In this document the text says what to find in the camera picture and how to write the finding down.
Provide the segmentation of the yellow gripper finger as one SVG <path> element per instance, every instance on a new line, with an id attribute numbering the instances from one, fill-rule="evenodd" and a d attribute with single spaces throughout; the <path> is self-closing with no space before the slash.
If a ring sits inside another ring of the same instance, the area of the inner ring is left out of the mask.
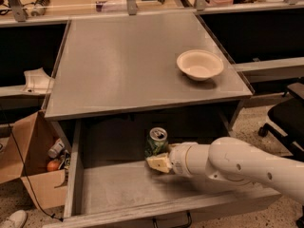
<path id="1" fill-rule="evenodd" d="M 146 158 L 146 161 L 151 169 L 158 170 L 163 173 L 169 173 L 172 170 L 168 153 L 161 153 L 157 156 L 148 157 Z"/>

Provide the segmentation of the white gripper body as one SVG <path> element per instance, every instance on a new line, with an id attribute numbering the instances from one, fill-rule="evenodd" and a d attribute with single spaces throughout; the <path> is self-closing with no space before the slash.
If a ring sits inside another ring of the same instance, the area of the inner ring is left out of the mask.
<path id="1" fill-rule="evenodd" d="M 176 175 L 186 178 L 193 177 L 195 164 L 196 142 L 183 142 L 176 144 L 169 153 L 169 162 Z"/>

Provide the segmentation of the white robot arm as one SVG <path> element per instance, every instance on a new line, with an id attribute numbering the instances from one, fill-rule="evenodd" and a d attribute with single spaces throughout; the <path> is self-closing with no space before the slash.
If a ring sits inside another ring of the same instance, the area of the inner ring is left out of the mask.
<path id="1" fill-rule="evenodd" d="M 304 204 L 304 162 L 269 154 L 247 142 L 221 137 L 210 144 L 182 142 L 146 159 L 150 168 L 186 178 L 242 185 L 258 182 Z"/>

